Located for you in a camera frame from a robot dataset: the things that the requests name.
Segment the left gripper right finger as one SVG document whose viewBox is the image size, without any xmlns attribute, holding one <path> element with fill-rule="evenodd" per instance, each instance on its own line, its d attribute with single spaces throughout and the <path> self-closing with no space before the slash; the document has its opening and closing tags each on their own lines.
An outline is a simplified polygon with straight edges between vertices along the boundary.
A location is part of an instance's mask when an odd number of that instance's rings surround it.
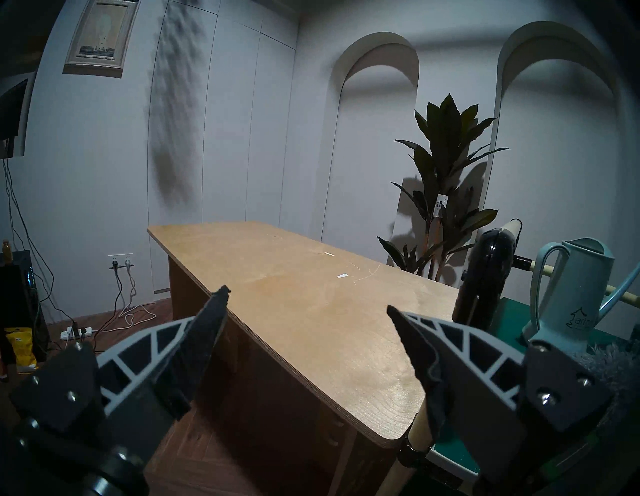
<svg viewBox="0 0 640 496">
<path fill-rule="evenodd" d="M 553 480 L 547 468 L 595 432 L 613 392 L 548 340 L 525 353 L 480 329 L 389 305 L 422 385 L 433 438 L 447 424 L 481 480 Z"/>
</svg>

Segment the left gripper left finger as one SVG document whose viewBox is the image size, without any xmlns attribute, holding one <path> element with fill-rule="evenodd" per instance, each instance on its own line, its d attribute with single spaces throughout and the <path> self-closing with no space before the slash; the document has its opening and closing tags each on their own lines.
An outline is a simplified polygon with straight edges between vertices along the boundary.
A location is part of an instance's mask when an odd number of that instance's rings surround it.
<svg viewBox="0 0 640 496">
<path fill-rule="evenodd" d="M 230 293 L 222 286 L 196 316 L 143 329 L 101 354 L 71 345 L 23 379 L 10 401 L 55 448 L 122 447 L 150 460 L 191 409 L 227 323 Z"/>
</svg>

